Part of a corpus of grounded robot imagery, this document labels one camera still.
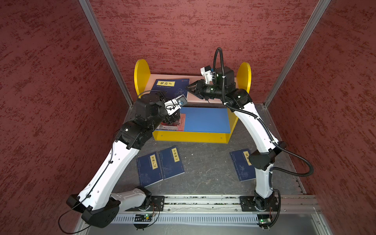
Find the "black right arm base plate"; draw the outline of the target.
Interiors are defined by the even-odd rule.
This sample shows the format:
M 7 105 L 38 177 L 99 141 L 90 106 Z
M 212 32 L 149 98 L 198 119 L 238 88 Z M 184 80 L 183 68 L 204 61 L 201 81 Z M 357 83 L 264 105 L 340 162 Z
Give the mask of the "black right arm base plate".
M 262 198 L 261 196 L 240 196 L 240 206 L 243 212 L 265 212 L 270 209 L 277 211 L 279 201 L 274 195 L 268 198 Z

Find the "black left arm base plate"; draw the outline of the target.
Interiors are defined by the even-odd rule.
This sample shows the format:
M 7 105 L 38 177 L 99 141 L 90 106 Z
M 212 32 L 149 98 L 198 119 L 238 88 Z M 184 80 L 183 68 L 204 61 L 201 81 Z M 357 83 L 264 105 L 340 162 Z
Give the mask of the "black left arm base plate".
M 165 196 L 162 195 L 151 195 L 147 196 L 145 200 L 145 208 L 144 211 L 152 212 L 162 212 L 164 210 L 165 205 Z

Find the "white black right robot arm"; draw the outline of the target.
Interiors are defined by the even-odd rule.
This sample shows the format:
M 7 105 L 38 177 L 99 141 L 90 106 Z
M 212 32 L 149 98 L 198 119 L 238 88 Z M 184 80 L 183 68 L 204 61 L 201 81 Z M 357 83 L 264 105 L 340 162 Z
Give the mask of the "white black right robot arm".
M 248 159 L 256 174 L 255 208 L 265 211 L 275 199 L 271 169 L 276 156 L 281 152 L 276 147 L 279 141 L 268 131 L 248 92 L 236 87 L 232 69 L 213 69 L 206 66 L 202 67 L 200 72 L 203 79 L 188 85 L 188 92 L 203 100 L 221 100 L 243 123 L 256 144 L 256 151 L 251 153 Z

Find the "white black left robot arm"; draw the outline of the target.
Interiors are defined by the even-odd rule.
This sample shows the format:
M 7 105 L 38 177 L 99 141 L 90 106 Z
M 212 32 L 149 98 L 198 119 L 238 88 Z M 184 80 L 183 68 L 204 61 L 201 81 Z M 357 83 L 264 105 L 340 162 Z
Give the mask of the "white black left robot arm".
M 90 183 L 79 194 L 72 194 L 67 205 L 81 213 L 81 218 L 98 228 L 108 226 L 119 212 L 149 209 L 151 192 L 143 187 L 113 193 L 119 178 L 161 123 L 180 119 L 180 109 L 187 104 L 185 95 L 168 100 L 164 92 L 143 94 L 134 104 L 134 118 L 119 129 L 112 148 Z

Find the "red Hamlet picture book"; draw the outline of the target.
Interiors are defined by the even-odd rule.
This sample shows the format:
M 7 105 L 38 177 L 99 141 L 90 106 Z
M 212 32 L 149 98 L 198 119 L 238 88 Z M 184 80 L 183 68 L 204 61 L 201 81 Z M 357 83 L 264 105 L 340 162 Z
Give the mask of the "red Hamlet picture book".
M 180 119 L 174 123 L 161 123 L 156 129 L 164 131 L 184 131 L 186 114 L 180 114 Z

